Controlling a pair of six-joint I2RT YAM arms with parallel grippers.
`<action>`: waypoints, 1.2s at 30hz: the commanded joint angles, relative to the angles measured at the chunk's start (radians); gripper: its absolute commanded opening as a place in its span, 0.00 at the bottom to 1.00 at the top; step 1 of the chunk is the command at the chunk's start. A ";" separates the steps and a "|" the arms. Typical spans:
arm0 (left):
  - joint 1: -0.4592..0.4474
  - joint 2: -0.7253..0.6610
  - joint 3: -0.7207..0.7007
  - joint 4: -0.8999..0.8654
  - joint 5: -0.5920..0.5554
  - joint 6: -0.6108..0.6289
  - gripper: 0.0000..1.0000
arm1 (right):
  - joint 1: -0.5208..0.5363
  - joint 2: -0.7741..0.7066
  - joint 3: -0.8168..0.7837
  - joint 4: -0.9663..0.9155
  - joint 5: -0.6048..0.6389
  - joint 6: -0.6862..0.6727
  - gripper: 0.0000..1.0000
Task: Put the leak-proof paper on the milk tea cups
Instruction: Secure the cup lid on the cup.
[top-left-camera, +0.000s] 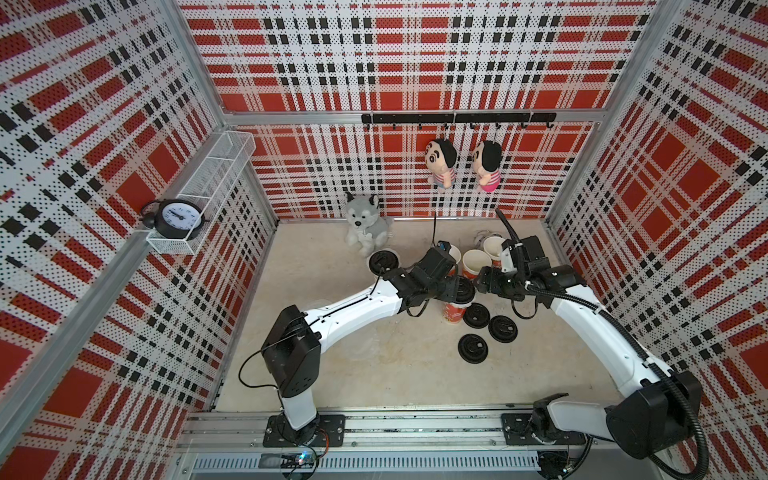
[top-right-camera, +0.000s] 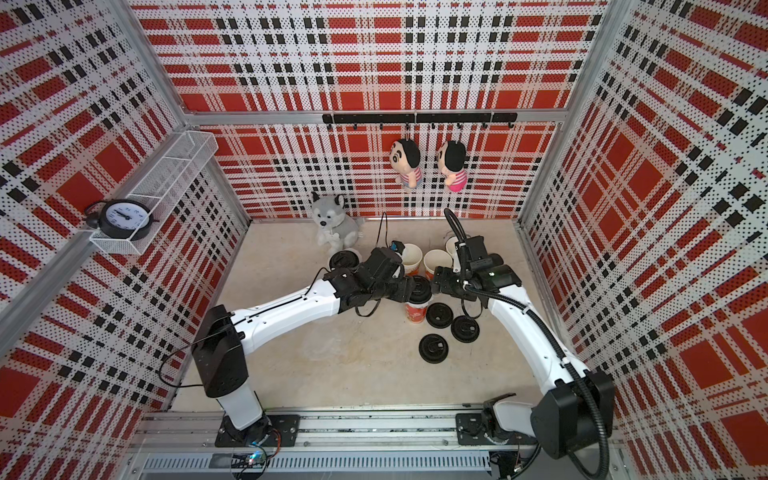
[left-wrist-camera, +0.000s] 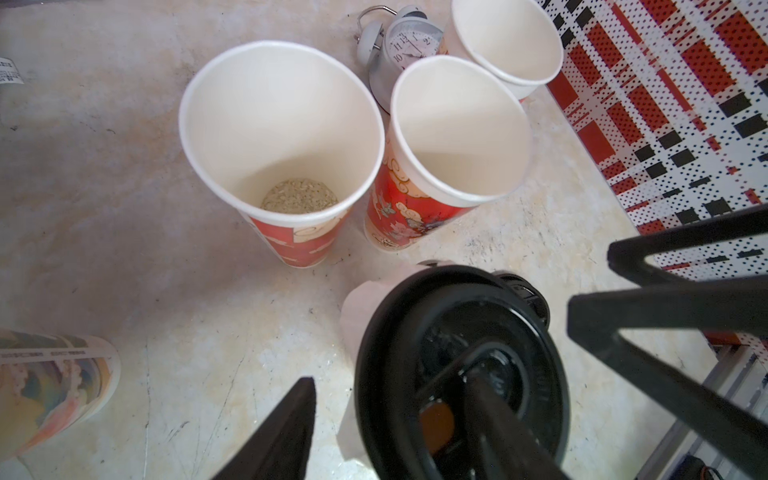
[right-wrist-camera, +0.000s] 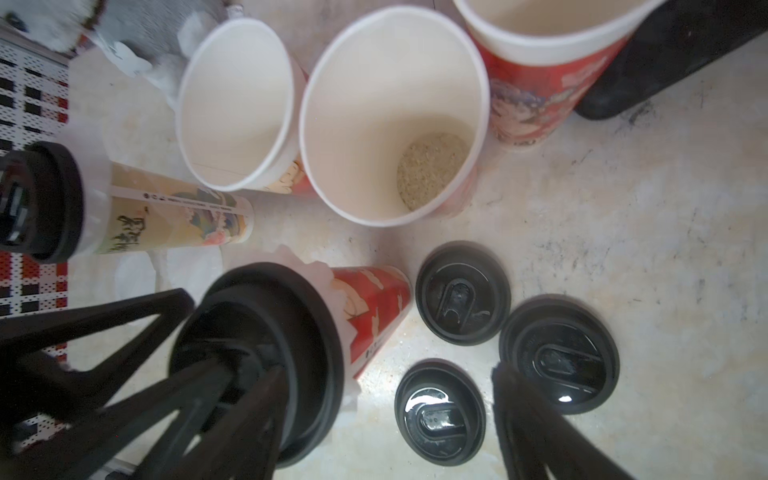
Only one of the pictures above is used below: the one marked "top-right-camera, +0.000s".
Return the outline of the red paper cup front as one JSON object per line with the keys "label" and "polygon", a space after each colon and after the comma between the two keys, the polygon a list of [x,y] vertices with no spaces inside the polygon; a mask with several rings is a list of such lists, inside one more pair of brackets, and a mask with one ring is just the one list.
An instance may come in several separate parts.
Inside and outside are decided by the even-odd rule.
{"label": "red paper cup front", "polygon": [[426,311],[429,303],[406,303],[405,312],[406,318],[414,324],[418,324],[424,321],[426,317]]}

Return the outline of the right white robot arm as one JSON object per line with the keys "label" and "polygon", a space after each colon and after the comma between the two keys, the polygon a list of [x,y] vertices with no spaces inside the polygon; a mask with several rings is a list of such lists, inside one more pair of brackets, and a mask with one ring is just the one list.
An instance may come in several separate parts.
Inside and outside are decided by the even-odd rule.
{"label": "right white robot arm", "polygon": [[439,267],[434,274],[433,292],[479,301],[510,334],[542,393],[535,405],[509,396],[487,401],[485,434],[495,441],[525,434],[551,458],[569,458],[585,478],[606,478],[615,398],[612,378],[590,369],[564,346],[514,270],[487,252],[483,237],[457,236],[454,249],[452,267]]}

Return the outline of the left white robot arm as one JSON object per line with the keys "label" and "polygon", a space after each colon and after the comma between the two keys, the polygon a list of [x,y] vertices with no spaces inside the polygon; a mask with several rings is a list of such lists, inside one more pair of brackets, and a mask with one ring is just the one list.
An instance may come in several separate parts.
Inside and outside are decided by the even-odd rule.
{"label": "left white robot arm", "polygon": [[404,249],[403,243],[393,241],[373,249],[359,265],[337,267],[305,289],[272,302],[232,312],[218,305],[206,313],[190,351],[206,396],[219,403],[236,430],[266,421],[248,384],[246,357],[312,321],[383,299],[407,303],[415,280],[405,274]]}

